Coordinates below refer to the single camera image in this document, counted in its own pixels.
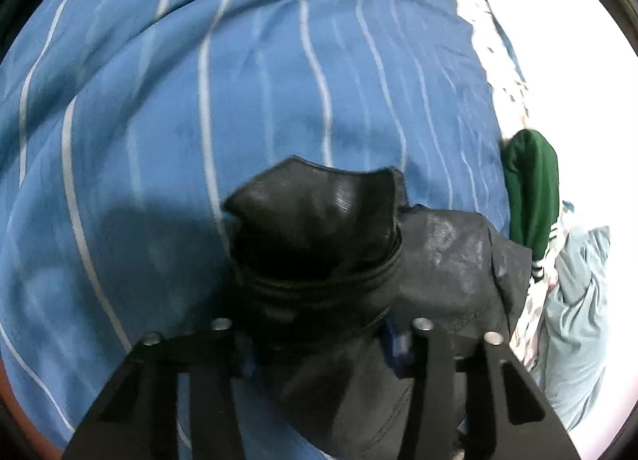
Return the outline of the black leather jacket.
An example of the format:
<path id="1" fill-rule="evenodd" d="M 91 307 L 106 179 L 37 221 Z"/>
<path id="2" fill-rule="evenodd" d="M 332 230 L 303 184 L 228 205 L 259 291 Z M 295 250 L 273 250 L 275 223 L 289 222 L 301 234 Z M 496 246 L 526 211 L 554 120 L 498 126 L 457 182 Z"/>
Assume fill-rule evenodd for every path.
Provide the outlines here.
<path id="1" fill-rule="evenodd" d="M 355 173 L 292 156 L 224 210 L 220 302 L 246 339 L 257 390 L 335 458 L 399 452 L 412 384 L 385 363 L 385 320 L 510 336 L 524 308 L 530 249 L 479 213 L 410 204 L 396 168 Z"/>

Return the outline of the plaid checkered bed sheet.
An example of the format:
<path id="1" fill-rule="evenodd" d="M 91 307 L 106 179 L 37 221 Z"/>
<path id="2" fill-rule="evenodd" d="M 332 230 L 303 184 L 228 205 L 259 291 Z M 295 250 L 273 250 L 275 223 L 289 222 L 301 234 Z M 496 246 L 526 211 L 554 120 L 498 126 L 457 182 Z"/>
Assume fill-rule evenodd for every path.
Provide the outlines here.
<path id="1" fill-rule="evenodd" d="M 539 262 L 533 263 L 524 310 L 509 341 L 512 352 L 527 368 L 538 356 L 544 306 L 548 294 L 558 284 L 556 260 L 565 247 L 568 234 L 569 230 L 560 219 L 551 226 L 545 255 Z"/>

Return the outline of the light blue rumpled duvet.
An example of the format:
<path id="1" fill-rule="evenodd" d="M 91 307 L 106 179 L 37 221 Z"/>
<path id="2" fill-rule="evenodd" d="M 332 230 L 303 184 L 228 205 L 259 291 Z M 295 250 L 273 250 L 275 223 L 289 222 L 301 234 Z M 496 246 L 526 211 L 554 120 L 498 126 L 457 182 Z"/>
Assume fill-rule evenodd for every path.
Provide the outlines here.
<path id="1" fill-rule="evenodd" d="M 544 306 L 530 373 L 568 431 L 591 411 L 605 372 L 610 245 L 607 227 L 571 232 L 555 262 L 557 285 Z"/>

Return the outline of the folded green striped garment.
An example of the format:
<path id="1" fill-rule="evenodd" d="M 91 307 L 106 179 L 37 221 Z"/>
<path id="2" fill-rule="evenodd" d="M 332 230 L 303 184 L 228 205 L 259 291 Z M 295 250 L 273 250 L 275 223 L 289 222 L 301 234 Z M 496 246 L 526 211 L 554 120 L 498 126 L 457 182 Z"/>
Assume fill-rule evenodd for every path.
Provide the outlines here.
<path id="1" fill-rule="evenodd" d="M 559 217 L 559 166 L 553 146 L 537 130 L 521 129 L 501 152 L 509 202 L 509 238 L 532 254 L 531 278 L 544 274 L 542 260 Z"/>

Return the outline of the blue striped bed sheet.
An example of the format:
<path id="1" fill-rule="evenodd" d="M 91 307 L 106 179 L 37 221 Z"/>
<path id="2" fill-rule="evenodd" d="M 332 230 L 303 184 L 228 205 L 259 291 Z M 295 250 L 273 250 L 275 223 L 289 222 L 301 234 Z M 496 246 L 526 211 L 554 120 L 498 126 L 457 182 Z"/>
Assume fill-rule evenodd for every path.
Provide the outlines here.
<path id="1" fill-rule="evenodd" d="M 174 335 L 227 254 L 222 205 L 291 155 L 509 206 L 454 0 L 44 0 L 1 65 L 1 356 L 58 448 L 132 345 Z"/>

